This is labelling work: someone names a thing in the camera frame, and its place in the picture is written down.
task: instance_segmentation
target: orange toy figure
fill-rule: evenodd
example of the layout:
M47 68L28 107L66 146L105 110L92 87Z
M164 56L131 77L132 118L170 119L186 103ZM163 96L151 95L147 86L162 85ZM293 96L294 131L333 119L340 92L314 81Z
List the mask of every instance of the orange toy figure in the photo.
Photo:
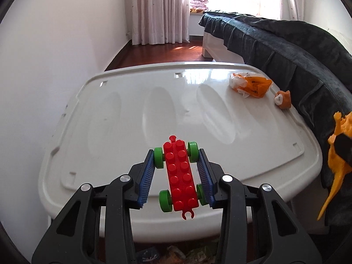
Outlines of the orange toy figure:
M328 139L328 143L330 144L330 149L328 154L328 165L329 165L329 168L332 170L332 172L335 174L334 182L332 184L330 194L326 199L323 207L321 208L321 211L319 213L317 220L319 220L322 217L329 202L331 202L333 197L337 194L337 192L341 188L345 175L352 172L352 167L350 167L350 165L348 165L335 152L334 142L337 135L344 133L348 137L352 138L352 112L346 115L345 118L341 118L341 117L342 115L340 112L336 112L334 114L336 127L335 127L334 134L332 134Z
M269 90L272 80L256 73L232 73L229 84L232 89L244 97L251 95L255 98L262 98Z
M289 109L291 108L291 94L290 91L278 91L274 98L275 104L280 109Z

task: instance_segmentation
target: green wheel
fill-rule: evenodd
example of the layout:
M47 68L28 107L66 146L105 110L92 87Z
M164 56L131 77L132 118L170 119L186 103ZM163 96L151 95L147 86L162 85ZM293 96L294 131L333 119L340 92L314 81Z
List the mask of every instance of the green wheel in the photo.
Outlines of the green wheel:
M163 212L172 211L172 199L169 190L161 190L159 192L159 204Z
M161 147L156 147L154 149L154 164L157 169L164 168L163 150Z
M191 163L198 162L199 151L198 151L198 145L197 145L196 142L188 142L187 154L188 154L188 157L189 157L189 161Z
M199 199L199 202L201 205L208 204L207 201L205 200L205 195L204 195L202 184L197 184L197 196L198 196L198 199Z

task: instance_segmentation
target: orange plastic bag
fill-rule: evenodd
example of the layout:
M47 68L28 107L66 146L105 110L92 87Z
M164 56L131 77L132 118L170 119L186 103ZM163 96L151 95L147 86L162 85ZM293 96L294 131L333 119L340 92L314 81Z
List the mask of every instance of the orange plastic bag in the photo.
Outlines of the orange plastic bag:
M330 194L326 199L323 207L321 208L317 220L319 220L323 216L323 213L325 212L328 204L340 190L345 175L352 172L352 167L348 165L339 155L336 154L334 147L334 142L337 135L344 133L348 137L352 138L352 112L346 115L345 118L342 118L342 114L340 112L336 112L334 114L334 119L336 122L335 131L334 134L332 134L328 139L328 143L330 144L330 149L328 153L328 166L335 174L335 176L330 190Z
M266 79L258 73L232 73L229 80L230 87L247 97L262 98L269 90L272 80Z

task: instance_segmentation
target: blue gripper pad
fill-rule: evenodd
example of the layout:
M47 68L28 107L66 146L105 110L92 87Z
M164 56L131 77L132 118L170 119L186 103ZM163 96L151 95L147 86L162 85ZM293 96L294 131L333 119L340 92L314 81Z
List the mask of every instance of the blue gripper pad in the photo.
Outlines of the blue gripper pad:
M203 191L205 195L205 200L209 203L210 207L213 207L215 199L214 199L214 184L212 179L210 178L208 168L205 164L204 158L199 150L199 159L197 162L198 173L200 177L200 181L203 186Z
M149 160L147 161L147 165L145 167L142 179L139 185L139 195L138 195L138 204L140 207L143 207L143 204L147 202L150 185L153 180L153 175L155 171L154 165L154 152L150 154Z

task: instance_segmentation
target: white bed frame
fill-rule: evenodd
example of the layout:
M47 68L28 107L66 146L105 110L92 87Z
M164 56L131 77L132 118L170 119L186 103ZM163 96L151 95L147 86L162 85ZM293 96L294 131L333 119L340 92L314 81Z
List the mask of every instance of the white bed frame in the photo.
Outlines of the white bed frame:
M202 55L205 58L213 58L218 62L231 62L244 64L243 58L230 52L224 46L224 41L221 38L213 37L211 34L204 32L203 35L203 50Z
M213 58L218 62L230 62L244 64L243 58L230 52L224 46L224 41L204 32L202 55L205 58ZM291 207L303 227L309 233L327 234L329 227L324 225L324 217L316 221L316 217L328 196L328 191L323 189L318 176L309 186L300 192L291 201Z

